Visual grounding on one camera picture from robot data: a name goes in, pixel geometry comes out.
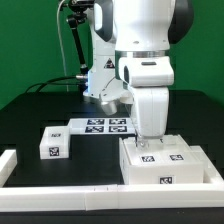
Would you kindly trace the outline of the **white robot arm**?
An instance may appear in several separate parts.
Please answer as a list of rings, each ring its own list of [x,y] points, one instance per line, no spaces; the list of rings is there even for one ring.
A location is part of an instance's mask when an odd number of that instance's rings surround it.
[[[174,71],[168,52],[193,23],[191,0],[69,0],[72,29],[88,22],[93,65],[81,66],[84,97],[108,115],[127,105],[140,148],[164,136]]]

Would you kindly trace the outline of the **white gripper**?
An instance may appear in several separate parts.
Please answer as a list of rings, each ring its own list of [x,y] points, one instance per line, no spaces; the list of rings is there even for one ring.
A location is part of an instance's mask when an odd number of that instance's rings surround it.
[[[169,91],[167,87],[131,88],[131,119],[137,135],[137,147],[145,149],[148,140],[161,138],[166,130]]]

